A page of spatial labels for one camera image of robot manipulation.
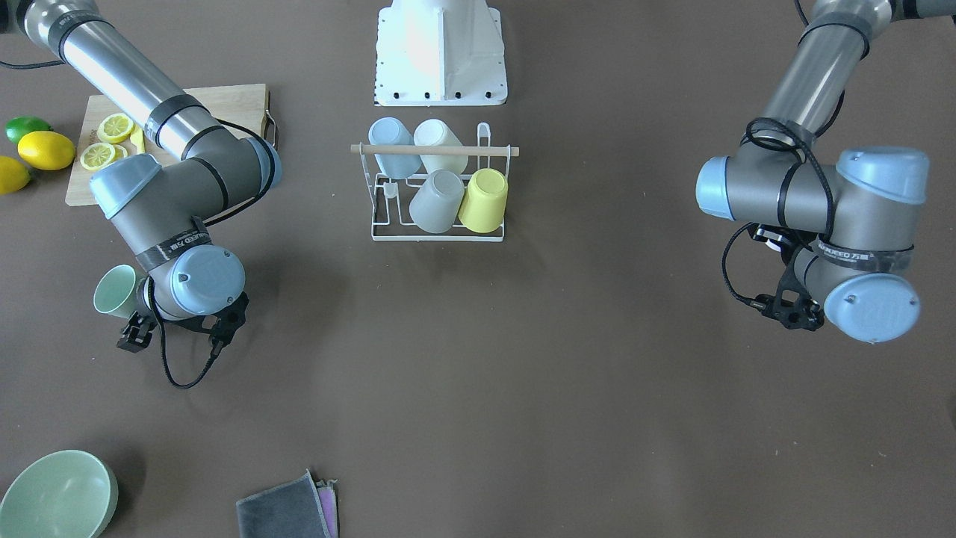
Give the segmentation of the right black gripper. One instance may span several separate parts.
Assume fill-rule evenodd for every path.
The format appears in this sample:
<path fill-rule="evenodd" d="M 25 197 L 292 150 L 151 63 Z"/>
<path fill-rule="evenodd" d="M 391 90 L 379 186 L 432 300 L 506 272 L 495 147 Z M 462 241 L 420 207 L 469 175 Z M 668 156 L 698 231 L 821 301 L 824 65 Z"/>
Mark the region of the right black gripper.
<path fill-rule="evenodd" d="M 248 294 L 242 293 L 225 309 L 199 321 L 199 330 L 208 335 L 212 352 L 221 352 L 232 343 L 235 333 L 246 323 L 248 306 Z"/>

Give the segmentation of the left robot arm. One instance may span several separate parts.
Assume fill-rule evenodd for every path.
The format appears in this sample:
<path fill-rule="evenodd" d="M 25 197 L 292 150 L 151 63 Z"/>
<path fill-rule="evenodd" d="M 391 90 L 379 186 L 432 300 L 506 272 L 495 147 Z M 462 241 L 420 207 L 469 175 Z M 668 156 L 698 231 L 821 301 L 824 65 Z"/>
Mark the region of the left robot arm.
<path fill-rule="evenodd" d="M 921 300 L 904 278 L 928 189 L 928 156 L 898 146 L 847 149 L 833 166 L 813 144 L 833 125 L 873 40 L 897 21 L 954 15 L 952 1 L 819 1 L 801 13 L 795 57 L 734 156 L 703 165 L 702 212 L 779 252 L 775 292 L 739 303 L 790 330 L 830 321 L 870 344 L 908 333 Z"/>

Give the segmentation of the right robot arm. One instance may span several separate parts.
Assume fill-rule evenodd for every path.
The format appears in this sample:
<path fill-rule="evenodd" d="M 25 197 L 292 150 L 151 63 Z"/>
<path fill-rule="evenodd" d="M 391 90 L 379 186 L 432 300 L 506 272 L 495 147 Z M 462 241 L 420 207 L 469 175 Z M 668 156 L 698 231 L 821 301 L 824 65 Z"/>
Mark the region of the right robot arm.
<path fill-rule="evenodd" d="M 237 137 L 195 96 L 144 57 L 93 1 L 4 1 L 3 33 L 27 35 L 72 66 L 174 157 L 133 155 L 96 171 L 96 204 L 136 256 L 147 281 L 119 346 L 143 347 L 150 324 L 201 333 L 218 354 L 243 326 L 242 262 L 214 244 L 208 226 L 259 201 L 281 178 L 280 157 L 256 133 Z"/>

